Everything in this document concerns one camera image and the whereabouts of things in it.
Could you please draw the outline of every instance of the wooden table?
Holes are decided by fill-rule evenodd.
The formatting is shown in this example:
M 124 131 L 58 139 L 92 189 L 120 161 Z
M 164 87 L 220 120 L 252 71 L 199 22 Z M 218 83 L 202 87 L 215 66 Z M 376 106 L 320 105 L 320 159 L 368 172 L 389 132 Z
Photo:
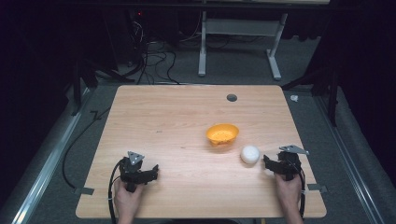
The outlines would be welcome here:
M 237 100 L 227 100 L 235 94 Z M 206 130 L 232 123 L 239 134 L 230 145 L 212 146 Z M 244 146 L 260 149 L 247 165 Z M 160 165 L 159 178 L 144 190 L 138 217 L 282 217 L 272 172 L 262 155 L 277 160 L 279 147 L 303 147 L 285 96 L 278 86 L 122 86 L 110 110 L 81 195 L 77 216 L 110 217 L 107 187 L 116 163 L 128 151 L 144 155 L 142 170 Z M 306 184 L 316 180 L 300 155 Z M 306 195 L 305 217 L 324 217 L 317 190 Z

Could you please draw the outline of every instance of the orange bowl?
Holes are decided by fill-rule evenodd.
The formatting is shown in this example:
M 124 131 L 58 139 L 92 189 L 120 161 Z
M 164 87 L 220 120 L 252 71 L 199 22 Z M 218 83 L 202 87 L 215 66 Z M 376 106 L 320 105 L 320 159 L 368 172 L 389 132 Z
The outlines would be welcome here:
M 206 137 L 215 145 L 231 143 L 239 134 L 239 129 L 229 123 L 221 123 L 210 127 Z

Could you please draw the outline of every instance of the yellow bowl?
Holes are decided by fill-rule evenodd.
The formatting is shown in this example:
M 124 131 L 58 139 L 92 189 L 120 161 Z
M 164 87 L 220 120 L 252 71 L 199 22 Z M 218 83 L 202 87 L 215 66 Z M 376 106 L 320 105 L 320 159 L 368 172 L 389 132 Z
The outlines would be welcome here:
M 231 143 L 239 134 L 239 129 L 228 123 L 217 124 L 206 131 L 206 137 L 215 145 Z

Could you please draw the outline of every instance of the desk leg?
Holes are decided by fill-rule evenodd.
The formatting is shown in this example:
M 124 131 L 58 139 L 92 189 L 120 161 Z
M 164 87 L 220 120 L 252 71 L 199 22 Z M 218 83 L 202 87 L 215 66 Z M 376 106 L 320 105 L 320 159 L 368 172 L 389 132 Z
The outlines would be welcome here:
M 198 76 L 206 75 L 206 12 L 202 12 L 201 50 L 199 53 Z
M 280 37 L 282 36 L 287 17 L 288 17 L 287 13 L 282 14 L 282 18 L 280 19 L 279 25 L 276 30 L 274 45 L 271 49 L 267 50 L 268 62 L 270 63 L 273 77 L 277 81 L 279 81 L 281 79 L 281 75 L 280 75 L 279 69 L 277 67 L 275 53 L 276 53 L 277 46 L 279 45 Z

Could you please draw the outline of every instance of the gray carpet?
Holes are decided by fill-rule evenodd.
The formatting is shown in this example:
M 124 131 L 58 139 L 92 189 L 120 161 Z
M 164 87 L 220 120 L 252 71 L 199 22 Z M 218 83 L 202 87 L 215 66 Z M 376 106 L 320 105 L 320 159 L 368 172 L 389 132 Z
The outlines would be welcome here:
M 252 37 L 237 36 L 238 41 L 231 41 L 221 49 L 208 49 L 206 77 L 198 77 L 199 49 L 194 42 L 180 45 L 177 49 L 163 48 L 162 44 L 151 46 L 151 50 L 172 50 L 177 58 L 175 66 L 169 75 L 179 83 L 195 84 L 236 84 L 236 85 L 283 85 L 300 77 L 309 63 L 310 57 L 318 43 L 317 40 L 299 42 L 297 39 L 282 40 L 276 59 L 282 75 L 281 81 L 274 81 L 269 64 L 263 50 L 270 48 L 271 38 L 249 41 Z M 212 47 L 221 46 L 221 39 L 209 39 Z M 164 63 L 154 64 L 159 57 L 150 55 L 147 73 L 142 76 L 140 84 L 172 83 L 166 77 L 166 71 L 172 65 L 173 54 L 166 54 Z M 71 141 L 76 139 L 93 120 L 92 110 L 105 111 L 111 106 L 118 82 L 100 80 L 99 87 L 94 90 L 86 109 L 82 111 L 81 119 L 74 130 Z M 291 91 L 285 91 L 285 97 L 295 121 L 304 148 L 310 150 L 308 157 L 315 177 L 320 185 L 326 186 L 323 200 L 327 207 L 324 218 L 309 218 L 305 223 L 370 223 L 361 201 L 346 172 L 337 145 L 332 138 L 332 132 L 326 125 L 326 119 L 320 113 L 316 99 L 311 96 L 309 86 L 299 86 Z M 290 95 L 299 95 L 299 101 L 290 100 Z M 361 135 L 359 125 L 351 115 L 345 97 L 340 91 L 339 104 L 336 111 L 337 130 L 356 162 L 356 165 L 371 191 L 375 204 L 384 218 L 385 223 L 396 220 L 396 191 L 380 164 Z M 28 190 L 35 180 L 46 158 L 50 154 L 53 142 L 62 135 L 65 120 L 71 109 L 66 109 L 57 126 L 49 135 L 48 140 L 29 166 L 29 172 L 10 196 L 7 206 L 2 209 L 0 223 L 10 223 L 21 206 Z M 106 123 L 106 115 L 97 120 L 71 148 L 65 171 L 69 180 L 82 187 L 91 166 L 93 154 L 98 145 L 102 130 Z M 78 196 L 72 193 L 62 177 L 62 165 L 58 165 L 53 178 L 33 213 L 29 223 L 110 223 L 110 219 L 79 219 L 75 215 Z M 266 223 L 285 223 L 283 218 L 267 218 Z

